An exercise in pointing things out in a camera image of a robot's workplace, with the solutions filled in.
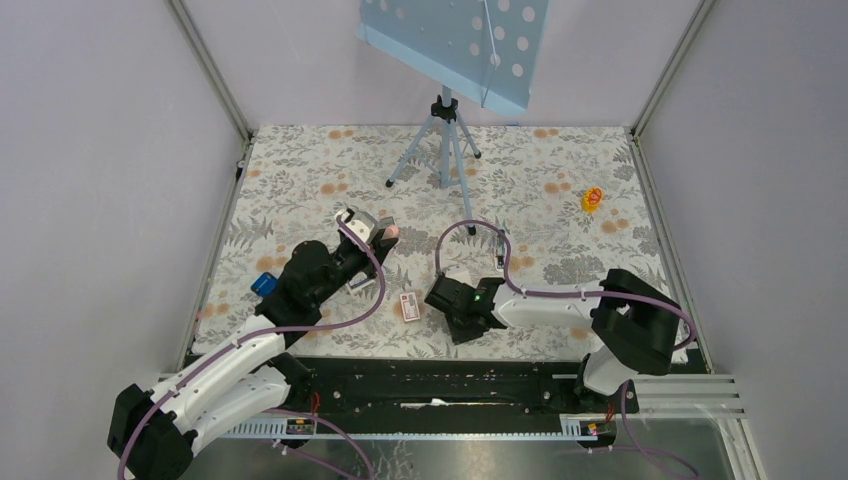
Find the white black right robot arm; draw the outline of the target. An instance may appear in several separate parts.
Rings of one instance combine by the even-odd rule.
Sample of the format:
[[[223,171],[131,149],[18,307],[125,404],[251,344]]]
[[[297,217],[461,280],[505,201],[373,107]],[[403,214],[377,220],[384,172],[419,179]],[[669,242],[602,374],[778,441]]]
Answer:
[[[601,346],[582,360],[573,386],[575,402],[589,412],[601,410],[622,384],[638,375],[668,374],[677,348],[678,304],[623,269],[609,270],[596,283],[549,290],[515,287],[497,277],[471,285],[441,273],[425,302],[445,316],[456,345],[493,329],[591,330]]]

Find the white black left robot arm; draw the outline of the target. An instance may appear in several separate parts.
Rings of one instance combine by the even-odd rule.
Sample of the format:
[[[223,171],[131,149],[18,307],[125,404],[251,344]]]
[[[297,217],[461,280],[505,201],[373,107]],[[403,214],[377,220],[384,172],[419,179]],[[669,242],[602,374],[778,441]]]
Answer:
[[[335,250],[316,240],[297,245],[274,289],[221,344],[149,389],[136,384],[116,398],[107,445],[120,479],[177,479],[209,444],[254,415],[309,401],[306,368],[288,348],[319,329],[322,305],[359,274],[385,280],[381,267],[399,229],[363,236],[342,231]]]

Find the pink mini stapler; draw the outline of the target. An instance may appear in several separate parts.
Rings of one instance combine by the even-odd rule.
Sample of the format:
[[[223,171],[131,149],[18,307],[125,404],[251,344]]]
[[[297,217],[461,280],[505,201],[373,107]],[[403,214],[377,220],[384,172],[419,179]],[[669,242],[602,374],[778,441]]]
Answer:
[[[382,238],[385,239],[385,240],[396,239],[396,238],[399,237],[399,235],[400,235],[399,227],[397,225],[390,225],[384,230]]]

